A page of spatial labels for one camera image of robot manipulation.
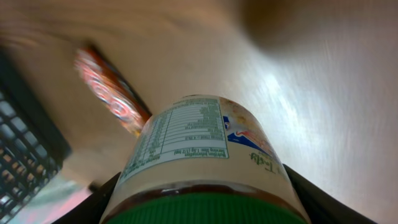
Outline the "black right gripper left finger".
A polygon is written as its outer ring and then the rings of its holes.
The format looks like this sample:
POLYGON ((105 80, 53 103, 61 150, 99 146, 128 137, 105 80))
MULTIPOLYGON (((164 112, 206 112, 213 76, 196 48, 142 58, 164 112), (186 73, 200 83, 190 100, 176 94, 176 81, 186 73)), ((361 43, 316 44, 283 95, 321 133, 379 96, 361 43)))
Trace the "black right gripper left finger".
POLYGON ((109 203, 121 172, 53 224, 98 224, 109 203))

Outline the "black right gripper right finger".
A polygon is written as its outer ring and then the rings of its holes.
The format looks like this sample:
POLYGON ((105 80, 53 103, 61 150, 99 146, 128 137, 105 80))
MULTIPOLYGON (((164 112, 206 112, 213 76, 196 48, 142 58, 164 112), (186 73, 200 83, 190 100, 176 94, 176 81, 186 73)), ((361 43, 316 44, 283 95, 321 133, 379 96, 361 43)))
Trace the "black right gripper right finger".
POLYGON ((328 195, 286 164, 284 168, 312 223, 376 224, 328 195))

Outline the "red Top chocolate bar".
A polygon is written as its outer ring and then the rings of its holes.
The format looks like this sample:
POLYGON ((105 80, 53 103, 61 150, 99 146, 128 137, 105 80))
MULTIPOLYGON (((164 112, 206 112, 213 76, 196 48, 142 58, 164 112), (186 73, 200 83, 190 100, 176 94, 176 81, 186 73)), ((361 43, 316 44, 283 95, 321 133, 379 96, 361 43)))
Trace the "red Top chocolate bar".
POLYGON ((75 67, 84 83, 122 127, 138 136, 152 113, 114 64, 89 44, 76 50, 75 67))

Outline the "green lid jar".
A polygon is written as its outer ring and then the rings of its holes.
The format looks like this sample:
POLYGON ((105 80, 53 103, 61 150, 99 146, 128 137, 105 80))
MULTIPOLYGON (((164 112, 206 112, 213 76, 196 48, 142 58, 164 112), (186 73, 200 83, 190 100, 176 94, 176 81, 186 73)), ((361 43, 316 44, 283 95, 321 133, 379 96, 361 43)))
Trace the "green lid jar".
POLYGON ((101 223, 309 223, 257 119, 210 95, 146 122, 101 223))

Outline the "grey plastic mesh basket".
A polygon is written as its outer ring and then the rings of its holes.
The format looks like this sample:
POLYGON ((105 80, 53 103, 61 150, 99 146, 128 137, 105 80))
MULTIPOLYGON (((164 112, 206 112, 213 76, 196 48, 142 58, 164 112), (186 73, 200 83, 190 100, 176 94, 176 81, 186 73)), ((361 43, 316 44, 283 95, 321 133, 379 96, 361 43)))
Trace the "grey plastic mesh basket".
POLYGON ((70 152, 14 63, 1 52, 1 223, 9 223, 59 173, 70 152))

